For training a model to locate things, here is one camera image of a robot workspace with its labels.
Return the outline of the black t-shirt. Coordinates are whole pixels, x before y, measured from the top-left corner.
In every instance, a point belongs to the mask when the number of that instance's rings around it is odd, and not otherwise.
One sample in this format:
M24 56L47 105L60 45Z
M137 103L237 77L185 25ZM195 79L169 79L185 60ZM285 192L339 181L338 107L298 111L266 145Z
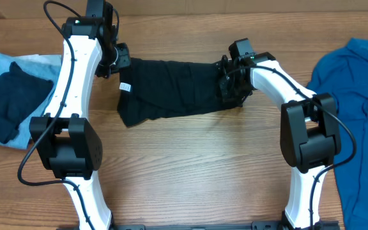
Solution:
M126 127L147 119L173 118L232 109L219 98L216 63L153 61L133 58L121 70L120 83L132 86L121 91L117 111Z

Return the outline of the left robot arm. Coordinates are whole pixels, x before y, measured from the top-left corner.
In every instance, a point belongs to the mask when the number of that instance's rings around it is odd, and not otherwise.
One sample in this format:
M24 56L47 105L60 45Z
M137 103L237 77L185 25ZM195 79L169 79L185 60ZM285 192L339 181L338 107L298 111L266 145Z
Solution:
M102 142L88 109L93 79L108 78L130 64L127 46L116 43L118 26L111 18L70 17L60 33L65 40L59 79L43 116L31 119L33 149L53 172L53 182L67 189L78 229L114 229L98 179Z

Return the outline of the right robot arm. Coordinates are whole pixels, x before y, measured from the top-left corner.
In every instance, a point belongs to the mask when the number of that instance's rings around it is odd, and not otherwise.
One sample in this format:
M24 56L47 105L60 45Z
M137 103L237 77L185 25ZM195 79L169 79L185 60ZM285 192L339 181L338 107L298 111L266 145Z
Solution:
M264 93L280 111L280 150L291 167L289 199L282 218L254 221L252 229L338 229L321 220L319 200L326 169L341 151L339 121L328 93L309 90L268 52L235 52L217 63L224 101L243 102L254 90Z

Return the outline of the white shirt label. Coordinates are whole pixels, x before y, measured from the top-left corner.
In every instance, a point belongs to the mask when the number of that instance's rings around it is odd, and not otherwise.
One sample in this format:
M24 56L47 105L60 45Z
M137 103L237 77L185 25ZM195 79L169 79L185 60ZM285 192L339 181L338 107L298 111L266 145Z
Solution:
M119 85L119 89L121 91L131 92L132 91L132 86L128 83L121 82L120 85Z

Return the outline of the folded white patterned cloth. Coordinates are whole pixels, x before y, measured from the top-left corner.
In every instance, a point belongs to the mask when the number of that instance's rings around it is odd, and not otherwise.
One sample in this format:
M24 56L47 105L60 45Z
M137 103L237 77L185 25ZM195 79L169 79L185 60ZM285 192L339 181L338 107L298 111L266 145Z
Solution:
M15 56L15 58L22 59L22 60L30 60L30 61L35 61L35 62L61 61L61 55L59 54L47 54L47 55L31 54L31 55L24 55L24 56Z

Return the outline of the folded light blue shirt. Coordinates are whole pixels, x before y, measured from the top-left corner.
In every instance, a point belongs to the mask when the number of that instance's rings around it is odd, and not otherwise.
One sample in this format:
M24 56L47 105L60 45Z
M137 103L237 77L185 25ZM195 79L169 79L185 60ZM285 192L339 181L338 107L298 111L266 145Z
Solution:
M4 72L9 71L10 63L12 62L16 62L24 72L30 75L45 80L51 80L55 84L58 81L61 69L61 61L35 62L30 60L17 59L15 57L0 53L0 75ZM19 134L16 136L16 138L6 143L6 147L16 148L20 150L27 149L28 142L31 138L31 134L29 133L29 124L31 118L33 116L44 115L44 111L50 103L53 94L54 90L52 90L48 97L43 101L43 103L41 103L41 105L19 125Z

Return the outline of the folded navy shirt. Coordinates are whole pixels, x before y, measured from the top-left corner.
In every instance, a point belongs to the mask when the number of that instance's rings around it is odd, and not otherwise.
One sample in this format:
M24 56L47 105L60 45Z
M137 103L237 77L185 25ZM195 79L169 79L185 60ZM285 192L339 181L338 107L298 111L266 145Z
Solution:
M0 75L0 142L19 135L20 124L48 97L54 83L24 72L16 62Z

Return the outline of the blue polo shirt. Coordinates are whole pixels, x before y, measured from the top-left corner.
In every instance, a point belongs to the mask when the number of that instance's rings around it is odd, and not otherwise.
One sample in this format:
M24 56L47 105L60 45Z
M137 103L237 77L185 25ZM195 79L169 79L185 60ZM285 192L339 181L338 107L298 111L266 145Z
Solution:
M330 93L338 118L351 130L341 130L339 163L357 151L347 164L336 168L335 179L346 229L368 229L368 40L352 38L348 44L320 59L307 85L317 93Z

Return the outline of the cardboard board at back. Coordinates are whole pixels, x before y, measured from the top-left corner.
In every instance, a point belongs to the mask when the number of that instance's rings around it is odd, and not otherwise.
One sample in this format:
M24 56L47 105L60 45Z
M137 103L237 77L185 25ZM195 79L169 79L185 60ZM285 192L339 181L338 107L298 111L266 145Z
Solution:
M368 0L108 0L120 15L362 12ZM0 19L42 18L44 0L0 0Z

